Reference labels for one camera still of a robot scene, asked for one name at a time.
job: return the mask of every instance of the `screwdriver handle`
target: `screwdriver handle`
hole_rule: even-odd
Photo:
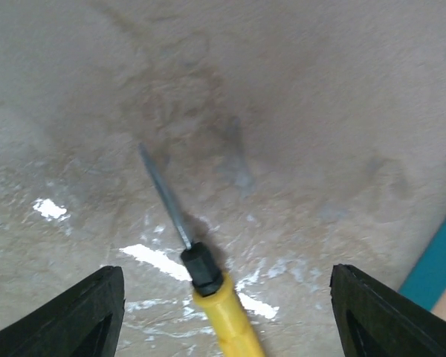
[[[264,352],[246,311],[234,291],[230,275],[223,273],[223,284],[210,296],[193,291],[193,300],[207,315],[226,357],[264,357]]]

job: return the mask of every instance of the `teal object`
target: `teal object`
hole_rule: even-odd
[[[401,286],[399,293],[431,310],[446,289],[446,220]]]

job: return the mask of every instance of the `metal shaft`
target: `metal shaft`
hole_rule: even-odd
[[[180,236],[181,240],[184,241],[187,249],[191,249],[193,244],[193,233],[185,223],[184,215],[180,209],[177,198],[165,182],[162,175],[158,172],[157,165],[150,157],[145,145],[139,144],[139,153],[170,218],[172,219],[173,225],[177,229],[178,235]]]

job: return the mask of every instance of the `yellow screwdriver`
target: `yellow screwdriver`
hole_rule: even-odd
[[[264,356],[230,275],[217,266],[205,244],[194,242],[193,232],[187,227],[177,198],[143,144],[139,145],[139,153],[178,235],[184,241],[186,248],[180,258],[192,278],[193,300],[210,320],[222,352],[227,357]]]

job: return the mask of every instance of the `stained floor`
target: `stained floor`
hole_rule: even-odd
[[[217,356],[145,142],[270,356],[341,356],[446,215],[446,0],[1,0],[0,329],[104,265],[118,356]]]

